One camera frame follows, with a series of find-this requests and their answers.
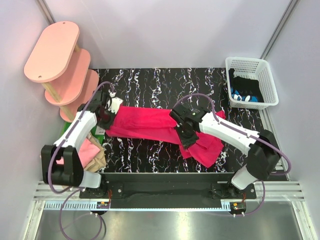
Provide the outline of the red t shirt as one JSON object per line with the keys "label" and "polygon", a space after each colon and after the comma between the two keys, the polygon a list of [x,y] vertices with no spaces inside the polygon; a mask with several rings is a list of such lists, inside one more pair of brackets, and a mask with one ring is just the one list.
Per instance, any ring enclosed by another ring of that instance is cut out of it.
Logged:
{"label": "red t shirt", "polygon": [[176,122],[169,109],[121,106],[113,124],[105,132],[109,137],[146,139],[178,145],[184,159],[194,158],[209,168],[220,156],[224,144],[214,136],[197,133],[198,140],[187,149],[183,148]]}

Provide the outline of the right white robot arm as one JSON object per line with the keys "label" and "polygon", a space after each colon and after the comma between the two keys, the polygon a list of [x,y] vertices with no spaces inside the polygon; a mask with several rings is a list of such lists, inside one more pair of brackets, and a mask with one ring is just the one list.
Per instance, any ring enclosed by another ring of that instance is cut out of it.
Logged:
{"label": "right white robot arm", "polygon": [[197,133],[216,137],[240,150],[247,163],[239,169],[227,185],[228,195],[239,198],[245,188],[256,181],[266,181],[281,159],[273,133],[257,132],[235,125],[206,108],[190,110],[178,104],[169,113],[176,122],[177,132],[184,149],[190,148],[200,138]]}

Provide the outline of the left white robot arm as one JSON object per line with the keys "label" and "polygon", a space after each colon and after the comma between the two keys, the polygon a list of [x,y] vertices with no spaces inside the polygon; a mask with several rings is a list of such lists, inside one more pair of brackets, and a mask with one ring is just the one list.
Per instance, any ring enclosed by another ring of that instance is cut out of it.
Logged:
{"label": "left white robot arm", "polygon": [[108,130],[122,105],[123,100],[113,93],[98,91],[91,99],[78,108],[74,121],[63,135],[52,145],[41,149],[43,181],[53,192],[54,185],[90,188],[97,198],[108,193],[108,186],[102,182],[99,173],[84,170],[79,152],[92,128],[98,126]]}

